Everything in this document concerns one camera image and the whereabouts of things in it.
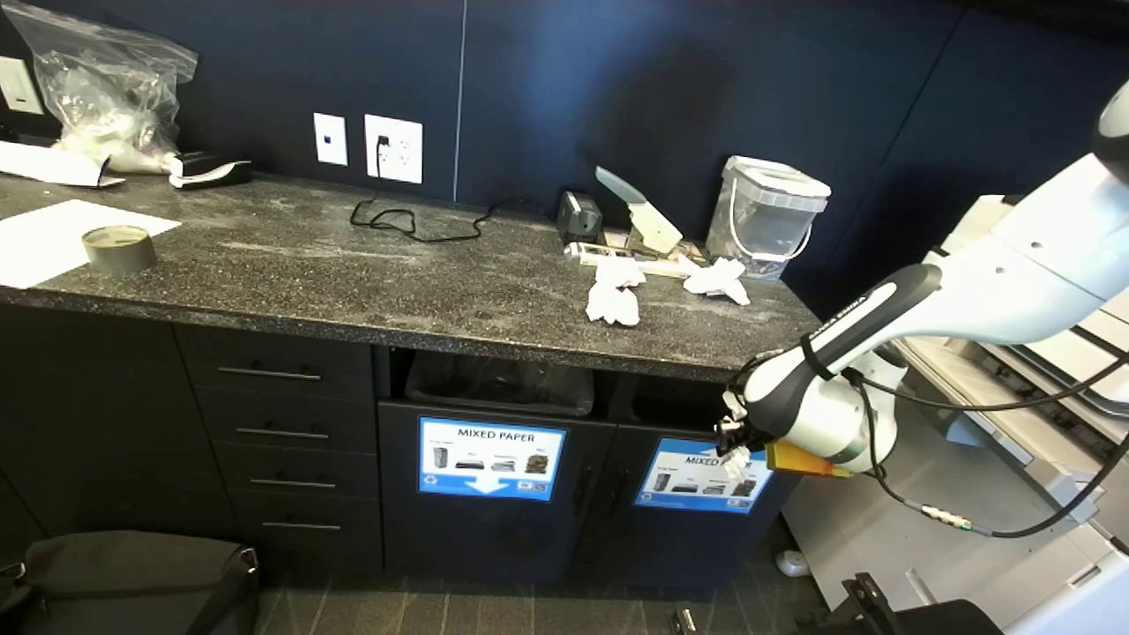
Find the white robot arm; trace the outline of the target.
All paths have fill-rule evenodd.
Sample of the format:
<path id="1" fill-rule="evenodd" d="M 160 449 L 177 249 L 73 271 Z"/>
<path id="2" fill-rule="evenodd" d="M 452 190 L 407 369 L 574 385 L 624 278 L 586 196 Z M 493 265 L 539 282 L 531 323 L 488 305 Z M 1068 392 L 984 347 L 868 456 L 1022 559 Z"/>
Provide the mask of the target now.
<path id="1" fill-rule="evenodd" d="M 722 396 L 717 451 L 786 443 L 845 474 L 868 474 L 895 444 L 891 399 L 854 379 L 892 374 L 877 351 L 908 336 L 1039 343 L 1129 285 L 1129 82 L 1102 106 L 1089 152 L 1009 213 L 964 223 L 922 265 L 880 278 L 797 347 L 751 357 Z"/>

